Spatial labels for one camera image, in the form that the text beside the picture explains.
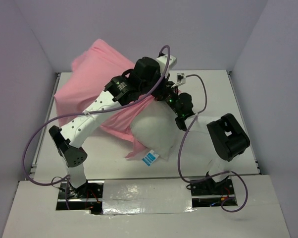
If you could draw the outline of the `white pillow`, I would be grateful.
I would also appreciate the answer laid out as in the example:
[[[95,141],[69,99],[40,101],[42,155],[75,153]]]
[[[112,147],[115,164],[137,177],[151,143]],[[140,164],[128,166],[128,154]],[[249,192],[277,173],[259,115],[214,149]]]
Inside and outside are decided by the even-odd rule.
[[[178,135],[182,132],[176,125],[176,114],[163,101],[151,102],[131,123],[134,138],[144,145],[130,160],[140,160],[153,150],[159,159],[168,161]]]

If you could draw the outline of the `pink pillowcase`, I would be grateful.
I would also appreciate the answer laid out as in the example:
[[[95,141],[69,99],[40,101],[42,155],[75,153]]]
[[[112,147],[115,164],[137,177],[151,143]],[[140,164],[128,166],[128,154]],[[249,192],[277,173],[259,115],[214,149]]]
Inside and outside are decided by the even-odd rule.
[[[70,79],[55,93],[57,115],[82,112],[99,96],[113,77],[121,75],[134,65],[104,40],[97,39],[88,50],[74,59]],[[152,102],[153,97],[148,96],[134,106],[117,111],[100,126],[103,131],[132,142],[133,149],[126,158],[146,149],[132,134],[131,123]]]

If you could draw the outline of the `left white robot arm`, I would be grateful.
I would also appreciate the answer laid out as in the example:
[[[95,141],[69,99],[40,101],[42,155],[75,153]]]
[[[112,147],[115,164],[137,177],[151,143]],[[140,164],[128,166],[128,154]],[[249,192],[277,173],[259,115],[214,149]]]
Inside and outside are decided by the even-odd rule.
[[[54,125],[49,129],[58,153],[65,160],[70,192],[75,197],[83,197],[88,191],[83,166],[88,156],[82,148],[84,141],[116,111],[132,105],[139,98],[145,99],[147,95],[162,96],[169,70],[176,62],[176,58],[167,55],[139,59],[133,69],[113,77],[76,118],[62,127]]]

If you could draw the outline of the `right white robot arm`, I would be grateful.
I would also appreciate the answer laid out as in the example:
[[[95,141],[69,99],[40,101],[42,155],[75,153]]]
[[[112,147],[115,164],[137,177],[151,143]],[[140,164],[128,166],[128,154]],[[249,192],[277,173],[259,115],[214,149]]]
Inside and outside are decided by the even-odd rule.
[[[152,93],[157,101],[164,101],[175,113],[177,127],[184,131],[183,139],[177,158],[178,174],[182,181],[193,185],[194,183],[206,184],[206,189],[211,194],[217,194],[223,188],[223,182],[227,180],[231,171],[228,165],[231,161],[243,154],[250,147],[250,139],[240,126],[233,114],[225,114],[219,118],[204,117],[201,115],[208,104],[206,87],[203,86],[204,107],[197,113],[193,112],[192,97],[188,93],[179,93],[178,87],[167,83],[165,86],[158,86]],[[210,136],[213,148],[217,154],[211,169],[206,173],[205,178],[189,181],[184,178],[181,171],[181,155],[184,142],[191,131],[206,133]]]

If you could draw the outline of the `silver tape patch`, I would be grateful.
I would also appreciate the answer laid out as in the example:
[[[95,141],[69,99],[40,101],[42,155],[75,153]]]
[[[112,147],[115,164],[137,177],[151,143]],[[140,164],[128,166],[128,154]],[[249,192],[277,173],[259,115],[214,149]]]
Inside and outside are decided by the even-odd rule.
[[[192,212],[192,197],[178,178],[106,180],[104,215],[176,214]]]

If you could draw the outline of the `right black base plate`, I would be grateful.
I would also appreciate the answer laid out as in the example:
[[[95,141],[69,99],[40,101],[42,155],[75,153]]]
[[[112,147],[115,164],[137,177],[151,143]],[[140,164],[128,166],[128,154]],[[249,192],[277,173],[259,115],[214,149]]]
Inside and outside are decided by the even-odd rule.
[[[199,183],[190,183],[186,189],[191,192],[193,208],[220,207],[223,201],[225,201],[223,206],[237,206],[235,191],[230,178],[219,183],[215,183],[211,179]]]

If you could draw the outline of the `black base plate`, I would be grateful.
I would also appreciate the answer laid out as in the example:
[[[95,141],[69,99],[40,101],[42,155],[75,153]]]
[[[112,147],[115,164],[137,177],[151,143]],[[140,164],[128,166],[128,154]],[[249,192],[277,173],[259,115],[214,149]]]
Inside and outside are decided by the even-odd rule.
[[[237,206],[235,191],[230,178],[219,183],[215,183],[211,179],[199,183],[190,183],[186,189],[191,192],[193,208],[220,207],[223,201],[225,201],[223,206]]]
[[[102,210],[103,180],[89,180],[86,188],[76,194],[71,186],[62,182],[58,188],[56,211],[86,210],[91,214],[100,215]]]

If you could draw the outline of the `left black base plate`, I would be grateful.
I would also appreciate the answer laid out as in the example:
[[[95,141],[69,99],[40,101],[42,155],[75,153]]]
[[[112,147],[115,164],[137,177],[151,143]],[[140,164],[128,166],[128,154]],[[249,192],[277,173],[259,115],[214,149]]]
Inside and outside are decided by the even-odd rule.
[[[56,211],[86,210],[91,214],[100,215],[102,210],[103,180],[89,180],[86,188],[76,194],[71,186],[62,182],[58,188]]]

